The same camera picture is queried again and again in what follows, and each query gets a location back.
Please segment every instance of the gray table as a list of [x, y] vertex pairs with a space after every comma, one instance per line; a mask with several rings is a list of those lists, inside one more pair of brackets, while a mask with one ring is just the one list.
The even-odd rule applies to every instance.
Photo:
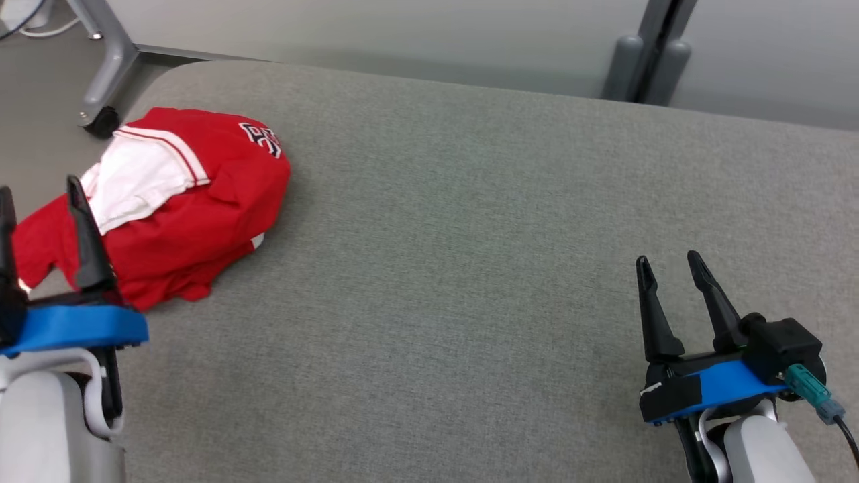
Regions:
[[[251, 62], [179, 67], [130, 119], [152, 106], [259, 119], [294, 177], [262, 248], [121, 353], [132, 481], [682, 481], [638, 412], [634, 262], [704, 351], [691, 248], [823, 340], [859, 431], [854, 133]], [[819, 480], [856, 477], [780, 408]]]

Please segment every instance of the caster wheel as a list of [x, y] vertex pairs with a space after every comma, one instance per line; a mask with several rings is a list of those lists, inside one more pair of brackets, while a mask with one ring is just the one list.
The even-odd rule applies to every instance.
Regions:
[[116, 109], [110, 106], [104, 106], [95, 119], [89, 125], [85, 125], [83, 130], [97, 137], [98, 139], [108, 139], [114, 131], [119, 127], [119, 113]]

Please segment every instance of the teal connector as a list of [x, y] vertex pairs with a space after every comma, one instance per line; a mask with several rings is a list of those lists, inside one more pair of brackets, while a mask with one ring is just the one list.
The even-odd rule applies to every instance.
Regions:
[[784, 383], [807, 400], [817, 415], [828, 425], [835, 424], [836, 416], [844, 416], [844, 408], [832, 398], [832, 392], [802, 364], [793, 364], [784, 373]]

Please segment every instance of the gray floor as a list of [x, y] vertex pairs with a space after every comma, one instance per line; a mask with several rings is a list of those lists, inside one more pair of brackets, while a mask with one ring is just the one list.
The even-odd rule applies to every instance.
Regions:
[[[50, 39], [0, 41], [0, 185], [12, 188], [19, 218], [60, 194], [64, 177], [82, 174], [104, 150], [106, 141], [76, 125], [103, 56], [103, 44], [80, 25]], [[114, 102], [119, 111], [168, 69], [151, 59], [136, 66]]]

